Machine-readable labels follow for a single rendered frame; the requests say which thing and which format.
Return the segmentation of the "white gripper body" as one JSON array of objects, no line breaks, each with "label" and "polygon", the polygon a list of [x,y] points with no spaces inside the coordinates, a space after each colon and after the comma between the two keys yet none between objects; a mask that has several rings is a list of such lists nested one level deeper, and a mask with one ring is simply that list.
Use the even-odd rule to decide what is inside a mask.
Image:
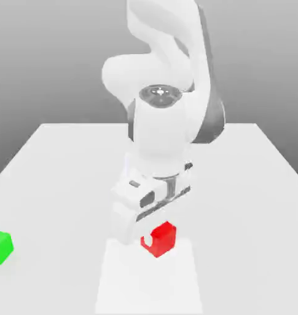
[{"label": "white gripper body", "polygon": [[116,199],[112,204],[111,224],[114,237],[129,245],[137,237],[152,232],[175,214],[176,201],[190,191],[190,186],[180,187],[168,197],[166,185],[147,187],[116,186]]}]

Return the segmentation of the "small red cube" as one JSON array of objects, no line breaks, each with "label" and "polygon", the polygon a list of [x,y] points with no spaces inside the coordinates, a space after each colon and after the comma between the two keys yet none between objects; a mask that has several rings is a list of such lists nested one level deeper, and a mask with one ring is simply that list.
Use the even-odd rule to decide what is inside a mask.
[{"label": "small red cube", "polygon": [[152,230],[151,238],[151,245],[146,244],[144,237],[141,238],[140,244],[155,258],[158,258],[174,247],[176,242],[176,227],[166,221]]}]

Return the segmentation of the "small green cube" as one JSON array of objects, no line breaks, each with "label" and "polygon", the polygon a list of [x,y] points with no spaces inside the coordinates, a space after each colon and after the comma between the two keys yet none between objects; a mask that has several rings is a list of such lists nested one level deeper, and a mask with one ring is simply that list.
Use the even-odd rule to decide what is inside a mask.
[{"label": "small green cube", "polygon": [[0,231],[0,265],[5,262],[13,250],[14,245],[11,235],[9,233]]}]

